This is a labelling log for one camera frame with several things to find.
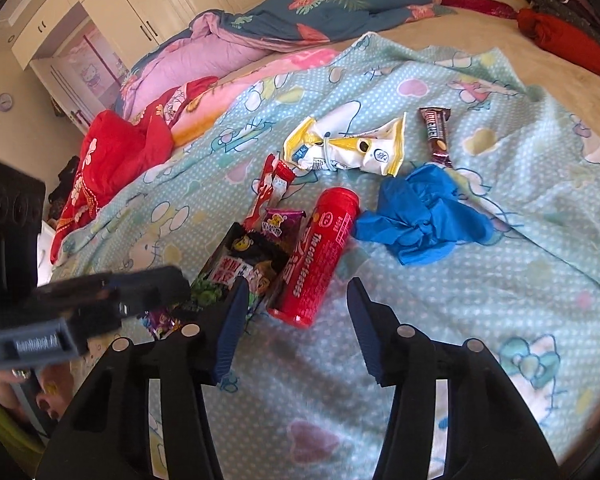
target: blue glove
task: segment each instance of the blue glove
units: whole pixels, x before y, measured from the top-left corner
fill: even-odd
[[[456,242],[487,243],[493,224],[458,202],[458,187],[444,170],[425,164],[407,177],[385,178],[378,211],[363,212],[353,235],[386,245],[403,265],[424,265],[447,256]]]

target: white wall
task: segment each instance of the white wall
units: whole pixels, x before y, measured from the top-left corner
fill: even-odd
[[[48,195],[80,152],[82,134],[68,118],[54,115],[42,83],[30,68],[22,71],[10,50],[0,53],[2,92],[13,96],[13,108],[0,112],[0,160],[44,181]]]

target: black object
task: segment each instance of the black object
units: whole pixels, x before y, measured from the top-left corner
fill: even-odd
[[[123,318],[188,299],[189,282],[179,269],[163,267],[36,288],[44,195],[42,182],[0,164],[0,370],[29,375],[12,387],[46,441],[56,422],[37,404],[40,384],[30,368],[78,358],[88,338],[118,329]]]
[[[347,306],[366,368],[395,386],[374,480],[426,480],[436,380],[448,380],[444,480],[557,480],[558,465],[536,420],[491,352],[477,339],[432,341],[369,299],[359,278]]]
[[[160,379],[164,449],[171,480],[221,480],[202,384],[229,372],[249,304],[235,280],[223,304],[168,338],[134,346],[117,339],[72,400],[49,441],[38,480],[154,479],[149,448],[149,379]]]
[[[0,311],[38,284],[38,234],[45,185],[0,163]]]
[[[58,173],[58,186],[49,193],[49,203],[51,204],[54,200],[67,200],[69,193],[74,187],[75,173],[78,171],[78,164],[80,164],[80,157],[77,155],[72,156],[69,159],[66,166],[62,168],[62,171]]]

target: yellow and white wrapper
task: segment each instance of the yellow and white wrapper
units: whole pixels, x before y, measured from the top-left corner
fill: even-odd
[[[285,162],[302,170],[352,170],[395,176],[404,160],[406,113],[375,130],[359,134],[325,131],[307,117],[286,138]]]

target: person's hand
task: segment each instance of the person's hand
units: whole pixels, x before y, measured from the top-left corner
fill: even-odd
[[[0,405],[19,422],[27,422],[28,419],[11,385],[23,381],[24,378],[16,377],[11,370],[0,370]]]
[[[36,395],[41,410],[57,420],[64,415],[74,397],[74,377],[69,363],[46,366],[40,371],[38,381],[42,391]]]

